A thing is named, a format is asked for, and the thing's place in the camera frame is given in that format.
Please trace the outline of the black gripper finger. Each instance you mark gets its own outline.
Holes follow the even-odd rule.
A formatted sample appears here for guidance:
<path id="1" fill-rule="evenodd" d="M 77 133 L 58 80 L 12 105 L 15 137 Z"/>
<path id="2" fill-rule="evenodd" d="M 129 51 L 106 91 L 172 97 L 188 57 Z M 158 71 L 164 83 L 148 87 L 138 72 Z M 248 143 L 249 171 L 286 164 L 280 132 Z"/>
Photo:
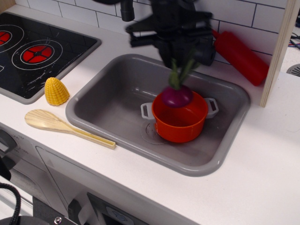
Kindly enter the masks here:
<path id="1" fill-rule="evenodd" d="M 158 42 L 157 49 L 159 55 L 167 68 L 172 67 L 173 45 L 169 42 Z"/>
<path id="2" fill-rule="evenodd" d="M 183 59 L 180 65 L 180 68 L 185 68 L 188 63 L 191 63 L 191 68 L 198 68 L 199 67 L 199 62 L 197 62 L 194 59 L 195 53 L 196 53 L 196 45 L 191 45 L 183 55 Z"/>

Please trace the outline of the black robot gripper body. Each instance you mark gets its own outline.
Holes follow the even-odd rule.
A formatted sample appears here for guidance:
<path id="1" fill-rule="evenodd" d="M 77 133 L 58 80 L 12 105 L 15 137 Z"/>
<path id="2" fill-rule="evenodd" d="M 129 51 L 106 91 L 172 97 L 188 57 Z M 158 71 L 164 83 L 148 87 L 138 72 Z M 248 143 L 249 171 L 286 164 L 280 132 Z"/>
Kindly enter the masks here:
<path id="1" fill-rule="evenodd" d="M 167 43 L 170 48 L 213 50 L 212 13 L 188 9 L 155 10 L 149 17 L 126 27 L 132 47 Z"/>

